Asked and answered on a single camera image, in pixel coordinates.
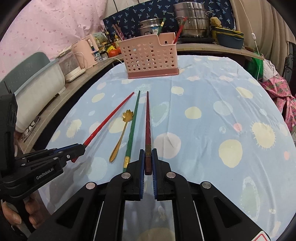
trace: metal screw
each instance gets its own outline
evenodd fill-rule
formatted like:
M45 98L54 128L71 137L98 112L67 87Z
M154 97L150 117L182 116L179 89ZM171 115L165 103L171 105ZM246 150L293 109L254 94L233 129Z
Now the metal screw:
M168 178L174 178L174 177L176 177L176 173L174 173L174 172L168 172L167 173L167 177Z
M131 177L131 175L130 175L128 172L124 172L123 174L121 174L121 177L122 177L123 179L128 179L128 178Z
M211 186L212 186L212 184L210 184L209 182L203 182L202 183L203 188L209 189L209 188L211 188Z
M85 186L85 187L86 187L87 189L89 189L89 190L90 190L90 189L93 189L93 188L95 188L95 186L96 186L96 184L95 184L95 183L88 183L88 184L86 184L86 186Z

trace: pink plastic basket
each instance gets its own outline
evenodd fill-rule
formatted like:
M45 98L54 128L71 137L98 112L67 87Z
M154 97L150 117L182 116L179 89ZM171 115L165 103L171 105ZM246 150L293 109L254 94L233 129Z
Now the pink plastic basket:
M175 33L150 34L119 43L129 79L179 74Z

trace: human hand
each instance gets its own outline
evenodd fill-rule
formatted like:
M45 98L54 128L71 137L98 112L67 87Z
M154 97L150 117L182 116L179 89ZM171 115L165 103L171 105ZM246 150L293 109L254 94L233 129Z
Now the human hand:
M30 223L33 225L34 228L38 228L45 221L45 218L41 213L40 204L35 199L34 194L30 195L30 199L28 202L26 202L25 208L26 211L30 214ZM22 219L19 214L9 208L6 202L2 204L2 211L4 217L12 226L18 226L22 223Z

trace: pink floral cloth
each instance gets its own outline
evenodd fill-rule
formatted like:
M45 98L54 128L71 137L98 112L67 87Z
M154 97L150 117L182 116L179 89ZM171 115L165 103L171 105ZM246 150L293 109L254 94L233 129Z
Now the pink floral cloth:
M290 132L296 125L296 99L292 96L287 81L279 74L261 83L282 113Z
M103 26L107 0L32 0L0 42L0 79L36 52L49 59Z

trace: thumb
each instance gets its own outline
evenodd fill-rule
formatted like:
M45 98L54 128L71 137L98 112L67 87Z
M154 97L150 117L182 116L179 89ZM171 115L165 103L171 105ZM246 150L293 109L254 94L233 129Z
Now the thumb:
M22 219L20 218L20 216L8 207L7 202L4 202L2 204L2 211L4 217L12 226L16 226L17 224L22 223Z

